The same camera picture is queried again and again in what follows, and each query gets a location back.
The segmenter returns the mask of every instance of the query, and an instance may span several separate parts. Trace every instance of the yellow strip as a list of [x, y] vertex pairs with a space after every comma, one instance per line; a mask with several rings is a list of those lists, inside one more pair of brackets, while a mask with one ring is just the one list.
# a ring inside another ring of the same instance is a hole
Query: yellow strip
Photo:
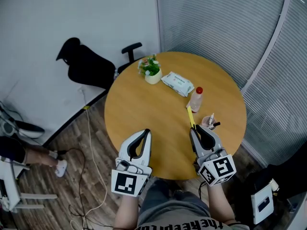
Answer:
[[196, 124], [194, 122], [193, 113], [192, 113], [192, 110], [191, 110], [190, 106], [188, 107], [188, 115], [189, 115], [189, 118], [190, 118], [191, 127], [196, 129]]

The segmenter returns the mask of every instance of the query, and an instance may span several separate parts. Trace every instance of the white chair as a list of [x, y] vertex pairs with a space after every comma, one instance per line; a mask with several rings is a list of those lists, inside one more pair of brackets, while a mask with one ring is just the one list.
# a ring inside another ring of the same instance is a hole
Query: white chair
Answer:
[[23, 209], [38, 209], [44, 208], [44, 205], [24, 205], [20, 204], [20, 200], [24, 199], [56, 199], [58, 196], [56, 194], [25, 194], [20, 193], [17, 184], [16, 177], [23, 170], [29, 170], [27, 166], [10, 161], [6, 159], [5, 161], [0, 161], [0, 180], [4, 181], [5, 190], [7, 197], [1, 195], [0, 202], [3, 209], [7, 211], [13, 211], [18, 208]]

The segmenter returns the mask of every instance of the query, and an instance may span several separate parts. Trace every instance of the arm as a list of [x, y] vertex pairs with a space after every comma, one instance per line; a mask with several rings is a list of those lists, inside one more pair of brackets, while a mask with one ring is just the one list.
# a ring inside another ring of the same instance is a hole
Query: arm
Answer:
[[224, 224], [235, 223], [235, 215], [228, 203], [221, 184], [207, 186], [209, 195], [209, 211], [213, 219]]
[[139, 198], [123, 195], [118, 208], [113, 229], [133, 230], [139, 217]]

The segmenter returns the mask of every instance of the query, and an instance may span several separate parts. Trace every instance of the green plant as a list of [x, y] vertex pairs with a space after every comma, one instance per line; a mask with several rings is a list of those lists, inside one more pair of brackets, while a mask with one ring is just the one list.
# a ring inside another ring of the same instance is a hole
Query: green plant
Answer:
[[152, 57], [146, 57], [139, 61], [139, 74], [154, 76], [159, 72], [161, 65], [159, 64], [159, 61], [157, 61], [156, 56], [157, 54], [154, 54]]

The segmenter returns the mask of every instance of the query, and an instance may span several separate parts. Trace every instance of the window blind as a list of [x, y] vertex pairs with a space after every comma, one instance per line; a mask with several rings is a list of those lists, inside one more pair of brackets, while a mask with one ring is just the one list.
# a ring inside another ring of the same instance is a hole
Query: window blind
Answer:
[[282, 30], [244, 93], [245, 140], [271, 164], [289, 159], [307, 140], [307, 0], [290, 0]]
[[158, 0], [161, 50], [203, 56], [242, 88], [270, 41], [282, 5], [283, 0]]

